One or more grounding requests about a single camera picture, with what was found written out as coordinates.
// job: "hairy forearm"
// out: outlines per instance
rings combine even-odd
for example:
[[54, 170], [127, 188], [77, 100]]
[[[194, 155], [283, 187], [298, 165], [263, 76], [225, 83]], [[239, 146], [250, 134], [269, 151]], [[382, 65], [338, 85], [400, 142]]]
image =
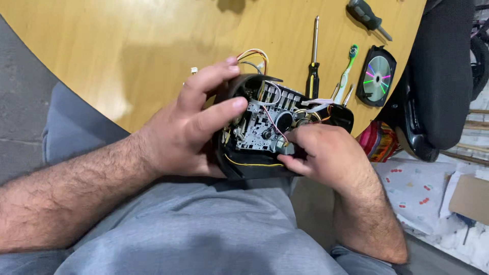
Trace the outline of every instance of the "hairy forearm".
[[65, 248], [156, 175], [136, 136], [0, 187], [0, 253]]
[[333, 222], [338, 240], [371, 257], [405, 263], [407, 248], [402, 228], [376, 177], [355, 195], [335, 192]]

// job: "cardboard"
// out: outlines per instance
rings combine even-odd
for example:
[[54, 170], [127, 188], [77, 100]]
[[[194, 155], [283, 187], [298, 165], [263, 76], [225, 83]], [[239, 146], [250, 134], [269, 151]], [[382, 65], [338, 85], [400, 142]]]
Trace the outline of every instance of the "cardboard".
[[448, 206], [450, 211], [489, 225], [489, 182], [461, 175]]

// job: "screwdriver handle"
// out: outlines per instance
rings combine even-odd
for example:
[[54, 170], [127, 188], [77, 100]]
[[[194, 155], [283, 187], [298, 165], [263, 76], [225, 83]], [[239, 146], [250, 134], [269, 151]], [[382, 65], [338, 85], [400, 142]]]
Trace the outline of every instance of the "screwdriver handle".
[[306, 83], [306, 96], [311, 99], [319, 97], [319, 75], [318, 75], [319, 63], [314, 62], [309, 64], [309, 77]]
[[382, 19], [375, 16], [364, 0], [350, 0], [346, 9], [355, 20], [362, 23], [368, 30], [376, 30], [382, 24]]

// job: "round table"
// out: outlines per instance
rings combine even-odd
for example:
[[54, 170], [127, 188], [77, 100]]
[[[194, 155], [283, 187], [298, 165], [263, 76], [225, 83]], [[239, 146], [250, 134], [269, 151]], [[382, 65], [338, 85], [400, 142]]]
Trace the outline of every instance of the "round table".
[[[129, 132], [176, 98], [191, 67], [203, 68], [250, 48], [264, 50], [268, 74], [304, 92], [319, 15], [320, 98], [330, 98], [359, 46], [349, 83], [358, 83], [368, 49], [385, 45], [397, 60], [397, 84], [425, 0], [368, 0], [388, 42], [327, 0], [0, 0], [0, 14], [70, 89]], [[255, 72], [251, 66], [245, 72]], [[353, 136], [380, 108], [352, 97]]]

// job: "hand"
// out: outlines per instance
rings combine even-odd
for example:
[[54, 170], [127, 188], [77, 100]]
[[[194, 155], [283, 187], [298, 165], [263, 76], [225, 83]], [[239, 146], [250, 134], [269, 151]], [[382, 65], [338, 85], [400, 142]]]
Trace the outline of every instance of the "hand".
[[304, 125], [286, 133], [287, 139], [302, 147], [306, 160], [279, 155], [278, 160], [298, 174], [325, 184], [341, 195], [355, 194], [378, 179], [358, 142], [343, 128]]
[[227, 87], [227, 81], [240, 70], [235, 57], [206, 67], [190, 76], [178, 99], [159, 110], [134, 135], [141, 143], [144, 159], [157, 176], [224, 177], [204, 153], [212, 135], [242, 114], [248, 102], [244, 97], [229, 99], [203, 109], [210, 96]]

